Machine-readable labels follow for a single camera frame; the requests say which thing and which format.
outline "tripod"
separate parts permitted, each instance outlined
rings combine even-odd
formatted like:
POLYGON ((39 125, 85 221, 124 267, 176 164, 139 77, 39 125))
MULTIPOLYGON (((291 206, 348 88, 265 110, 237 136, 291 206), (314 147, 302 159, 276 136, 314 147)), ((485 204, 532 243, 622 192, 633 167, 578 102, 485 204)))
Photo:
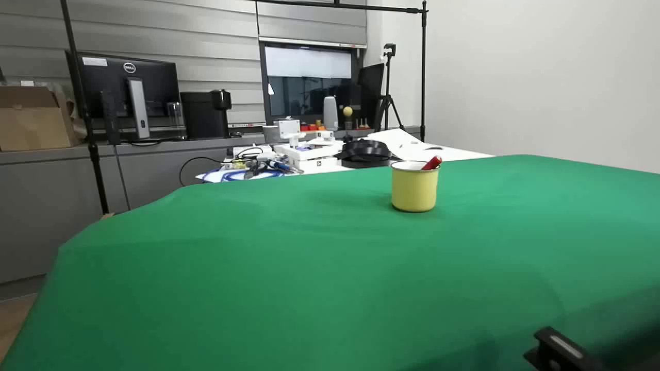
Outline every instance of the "tripod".
POLYGON ((386 68, 389 68, 389 75, 386 75, 386 94, 381 94, 380 102, 377 102, 375 123, 377 123, 377 130, 389 130, 389 128, 391 128, 391 108, 392 108, 392 110, 395 110, 395 116, 397 116, 397 121, 399 121, 399 128, 406 130, 406 125, 405 125, 402 119, 400 119, 397 102, 395 102, 395 96, 392 96, 392 93, 391 93, 391 84, 392 84, 392 58, 397 58, 397 44, 386 44, 383 56, 389 58, 389 61, 386 61, 386 68))

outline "floor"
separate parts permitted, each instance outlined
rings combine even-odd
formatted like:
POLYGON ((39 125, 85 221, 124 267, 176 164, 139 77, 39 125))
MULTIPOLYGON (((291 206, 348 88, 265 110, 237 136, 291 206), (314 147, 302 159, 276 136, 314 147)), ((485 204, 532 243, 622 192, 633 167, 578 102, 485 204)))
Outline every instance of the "floor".
POLYGON ((38 294, 0 300, 0 363, 13 346, 38 294))

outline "green tablecloth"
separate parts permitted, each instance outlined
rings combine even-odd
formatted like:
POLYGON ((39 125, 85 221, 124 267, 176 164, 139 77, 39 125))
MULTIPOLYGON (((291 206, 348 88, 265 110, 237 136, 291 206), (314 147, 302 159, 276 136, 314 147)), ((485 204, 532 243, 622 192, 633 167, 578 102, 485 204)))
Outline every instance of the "green tablecloth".
POLYGON ((61 250, 4 369, 529 369, 556 326, 611 358, 660 326, 660 175, 448 162, 197 186, 61 250))

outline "yellow cup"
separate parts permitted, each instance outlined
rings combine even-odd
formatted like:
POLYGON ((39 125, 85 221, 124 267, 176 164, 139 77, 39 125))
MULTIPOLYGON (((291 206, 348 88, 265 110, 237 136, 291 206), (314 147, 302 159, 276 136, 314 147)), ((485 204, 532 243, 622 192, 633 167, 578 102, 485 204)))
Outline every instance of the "yellow cup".
POLYGON ((424 172, 425 162, 392 164, 392 206, 405 213, 427 213, 437 203, 437 170, 424 172))

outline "cardboard box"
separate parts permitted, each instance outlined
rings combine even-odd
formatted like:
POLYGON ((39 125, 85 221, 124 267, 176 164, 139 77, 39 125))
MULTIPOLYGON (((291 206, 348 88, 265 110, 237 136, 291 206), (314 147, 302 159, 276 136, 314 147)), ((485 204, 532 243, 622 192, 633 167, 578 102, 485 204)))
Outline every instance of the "cardboard box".
POLYGON ((79 145, 66 96, 45 86, 0 86, 0 150, 79 145))

